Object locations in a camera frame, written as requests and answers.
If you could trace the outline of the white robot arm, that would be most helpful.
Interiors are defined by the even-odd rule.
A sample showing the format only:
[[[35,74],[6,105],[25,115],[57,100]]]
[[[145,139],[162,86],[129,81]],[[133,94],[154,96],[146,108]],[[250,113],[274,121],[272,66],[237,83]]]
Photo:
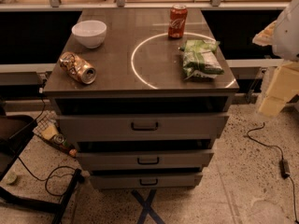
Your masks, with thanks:
[[[279,114],[299,94],[299,0],[292,0],[278,18],[253,37],[259,46],[272,46],[283,62],[263,76],[258,113],[268,118]]]

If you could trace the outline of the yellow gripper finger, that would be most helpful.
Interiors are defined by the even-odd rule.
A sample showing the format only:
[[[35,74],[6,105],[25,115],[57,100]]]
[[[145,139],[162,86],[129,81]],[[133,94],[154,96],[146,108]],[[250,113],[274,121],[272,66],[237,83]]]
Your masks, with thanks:
[[[274,69],[258,112],[268,118],[276,117],[285,104],[298,94],[299,62],[285,62]]]
[[[273,41],[275,25],[275,21],[268,24],[263,30],[261,30],[260,33],[256,34],[253,37],[252,43],[262,47],[271,46]]]

